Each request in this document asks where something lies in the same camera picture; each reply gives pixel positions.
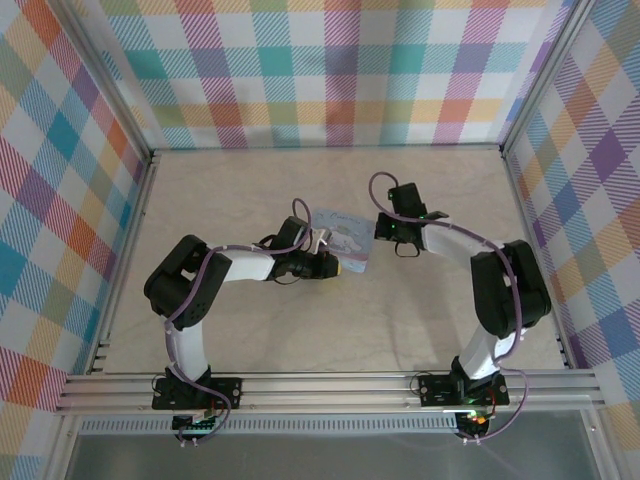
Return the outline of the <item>thin aluminium rear rail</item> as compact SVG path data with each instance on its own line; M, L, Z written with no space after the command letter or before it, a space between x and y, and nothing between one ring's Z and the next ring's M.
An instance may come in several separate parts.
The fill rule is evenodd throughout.
M427 151L447 151L447 150L486 150L500 151L500 144L488 142L462 143L462 144L388 144L388 145L311 145L311 146L284 146L284 147L251 147L251 148L194 148L194 149L169 149L157 148L153 150L154 156L164 154L191 154L191 153L236 153L236 152L286 152L286 151L349 151L349 150L374 150L374 149L400 149L416 150L426 149Z

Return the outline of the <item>grey metal base plate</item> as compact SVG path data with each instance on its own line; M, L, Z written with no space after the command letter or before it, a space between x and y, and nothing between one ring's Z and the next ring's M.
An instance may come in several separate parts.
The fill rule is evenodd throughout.
M508 457L444 435L83 436L65 480L601 480L588 456Z

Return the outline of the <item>aluminium side rail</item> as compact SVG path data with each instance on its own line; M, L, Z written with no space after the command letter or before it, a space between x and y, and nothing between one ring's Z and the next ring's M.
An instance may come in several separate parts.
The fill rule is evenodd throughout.
M122 250L118 257L118 261L115 264L113 282L109 286L106 303L94 332L87 361L81 370L82 375L102 373L104 370L100 363L106 358L107 354L101 353L101 350L108 350L111 344L111 331L116 320L116 314L121 297L126 287L131 261L135 252L140 229L146 214L147 205L151 197L161 158L162 153L159 150L153 151L149 163L143 169L140 188L136 197L134 209L131 213L129 224L125 231L126 236L124 237Z
M546 287L546 290L551 302L550 312L538 322L538 325L539 326L544 325L546 330L553 333L555 350L557 351L558 356L562 361L562 368L574 370L577 368L575 356L571 351L570 344L568 342L568 337L566 335L562 322L558 316L557 301L554 297L554 292L553 292L550 280L546 275L542 253L539 248L539 245L537 244L537 239L536 239L534 230L528 221L527 208L526 208L524 197L521 191L519 190L518 182L516 181L516 175L513 173L510 163L507 160L505 160L503 157L501 157L501 161L504 167L506 179L510 186L514 203L516 205L518 217L524 233L524 238L531 246L534 259L540 270L541 278L544 282L544 285Z

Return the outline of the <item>left controller circuit board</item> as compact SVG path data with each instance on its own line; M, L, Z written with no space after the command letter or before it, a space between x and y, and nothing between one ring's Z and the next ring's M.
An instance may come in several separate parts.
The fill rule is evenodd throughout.
M188 434L205 435L210 433L217 424L217 416L197 419L191 415L176 415L172 417L171 429L175 432L182 430Z

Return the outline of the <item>long aluminium mounting rail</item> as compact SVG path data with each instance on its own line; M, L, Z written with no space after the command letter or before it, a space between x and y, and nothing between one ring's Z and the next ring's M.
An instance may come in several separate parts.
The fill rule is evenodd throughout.
M416 413L424 410L421 395L426 374L413 372L240 373L237 412L246 414ZM159 397L158 374L72 376L57 411L60 414L161 414L200 417L204 409ZM573 410L601 407L603 393L589 370L538 370L524 376L507 373L505 383L480 399L435 410L511 412Z

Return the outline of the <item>pastel cartoon tin box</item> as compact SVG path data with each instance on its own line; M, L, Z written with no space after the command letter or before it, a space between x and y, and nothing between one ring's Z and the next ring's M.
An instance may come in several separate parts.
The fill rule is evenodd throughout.
M316 209L312 225L330 231L328 249L344 269L365 272L374 241L374 221L336 210Z

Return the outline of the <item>controller circuit board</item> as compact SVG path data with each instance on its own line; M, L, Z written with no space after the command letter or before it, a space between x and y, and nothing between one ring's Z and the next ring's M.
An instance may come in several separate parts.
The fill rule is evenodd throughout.
M486 412L477 412L476 410L456 412L457 428L462 431L486 430L489 426L491 416Z
M191 415L176 415L172 417L171 429L175 432L182 430L188 434L205 435L210 433L217 424L217 416L197 419Z

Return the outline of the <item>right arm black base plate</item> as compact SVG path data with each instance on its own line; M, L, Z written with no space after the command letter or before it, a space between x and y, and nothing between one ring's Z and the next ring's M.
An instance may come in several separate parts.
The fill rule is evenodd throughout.
M510 404L506 381L500 373L477 380L469 380L453 372L446 375L422 374L417 380L417 392L423 407Z

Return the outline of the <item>right controller circuit board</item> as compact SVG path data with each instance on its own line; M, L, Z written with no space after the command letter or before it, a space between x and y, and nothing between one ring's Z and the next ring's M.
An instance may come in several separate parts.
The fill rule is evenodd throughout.
M486 430L489 426L491 416L486 412L477 412L476 410L456 412L457 428L462 431Z

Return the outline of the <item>aluminium frame post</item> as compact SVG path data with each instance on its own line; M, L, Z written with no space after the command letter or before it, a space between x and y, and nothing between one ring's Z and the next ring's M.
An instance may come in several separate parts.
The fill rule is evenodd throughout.
M59 19L63 29L76 47L85 68L91 74L98 89L114 112L116 119L131 141L134 149L149 164L153 159L153 150L149 148L141 129L134 119L127 103L116 86L115 80L107 68L100 49L90 37L85 24L80 20L71 0L48 0L49 5Z
M509 159L517 142L526 132L535 110L556 78L582 26L589 18L597 2L598 0L571 1L570 9L564 21L542 59L540 70L533 78L529 91L524 96L521 106L501 143L500 153L504 161Z

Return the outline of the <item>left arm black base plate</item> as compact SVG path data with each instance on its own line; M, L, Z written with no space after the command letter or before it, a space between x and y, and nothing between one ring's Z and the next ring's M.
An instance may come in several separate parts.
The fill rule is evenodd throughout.
M204 380L204 388L224 395L232 409L239 408L242 393L240 378L210 377ZM152 384L152 391L154 393L151 403L153 410L205 410L212 407L223 409L226 405L220 396L205 392L174 376L157 378Z

